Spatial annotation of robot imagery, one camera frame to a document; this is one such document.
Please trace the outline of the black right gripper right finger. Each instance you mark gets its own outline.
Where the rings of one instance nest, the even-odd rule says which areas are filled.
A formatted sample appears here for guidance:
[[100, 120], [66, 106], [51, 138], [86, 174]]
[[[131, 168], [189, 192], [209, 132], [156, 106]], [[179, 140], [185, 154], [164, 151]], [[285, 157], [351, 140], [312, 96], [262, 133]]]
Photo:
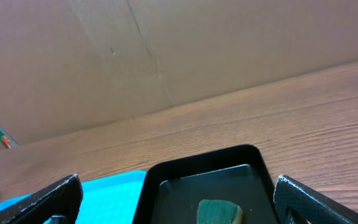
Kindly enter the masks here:
[[278, 177], [273, 202], [281, 223], [358, 223], [357, 212], [287, 175]]

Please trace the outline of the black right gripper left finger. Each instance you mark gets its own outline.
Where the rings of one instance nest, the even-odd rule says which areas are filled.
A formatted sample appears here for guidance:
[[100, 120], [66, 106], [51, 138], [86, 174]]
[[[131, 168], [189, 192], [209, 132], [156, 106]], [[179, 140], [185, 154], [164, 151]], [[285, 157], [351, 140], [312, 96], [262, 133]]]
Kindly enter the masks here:
[[77, 174], [70, 174], [0, 211], [0, 224], [74, 223], [83, 189]]

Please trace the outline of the green yellow scrub sponge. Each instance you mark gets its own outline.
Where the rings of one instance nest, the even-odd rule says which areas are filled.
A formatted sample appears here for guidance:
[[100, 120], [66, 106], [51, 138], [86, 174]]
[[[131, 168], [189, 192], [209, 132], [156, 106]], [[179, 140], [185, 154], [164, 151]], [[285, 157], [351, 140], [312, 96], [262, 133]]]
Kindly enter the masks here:
[[207, 200], [199, 202], [197, 224], [241, 224], [244, 212], [235, 203], [226, 200]]

